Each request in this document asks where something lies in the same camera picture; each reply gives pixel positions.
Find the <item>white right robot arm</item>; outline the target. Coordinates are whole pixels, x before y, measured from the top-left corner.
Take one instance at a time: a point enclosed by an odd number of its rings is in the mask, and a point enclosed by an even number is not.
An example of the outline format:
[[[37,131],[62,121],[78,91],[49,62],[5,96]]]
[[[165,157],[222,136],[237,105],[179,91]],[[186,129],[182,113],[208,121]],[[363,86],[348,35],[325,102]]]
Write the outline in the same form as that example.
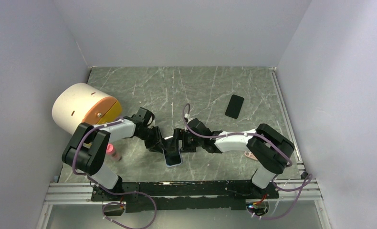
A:
[[[199,119],[185,121],[185,129],[175,129],[172,138],[166,140],[164,150],[168,166],[181,163],[181,153],[194,153],[202,147],[209,153],[247,151],[260,162],[251,177],[249,193],[260,198],[269,183],[292,166],[294,144],[267,124],[244,132],[211,131]]]

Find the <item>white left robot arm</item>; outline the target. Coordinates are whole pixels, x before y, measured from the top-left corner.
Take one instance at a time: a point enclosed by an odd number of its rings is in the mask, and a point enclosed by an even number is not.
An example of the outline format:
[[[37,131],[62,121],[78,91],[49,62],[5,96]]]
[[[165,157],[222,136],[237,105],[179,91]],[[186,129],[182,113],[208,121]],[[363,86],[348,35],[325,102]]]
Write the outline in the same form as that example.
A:
[[[110,143],[133,137],[141,139],[151,152],[166,152],[154,114],[141,107],[131,117],[121,117],[110,123],[80,123],[62,154],[62,161],[74,174],[86,176],[98,184],[110,200],[118,200],[124,191],[123,180],[104,164],[105,155]]]

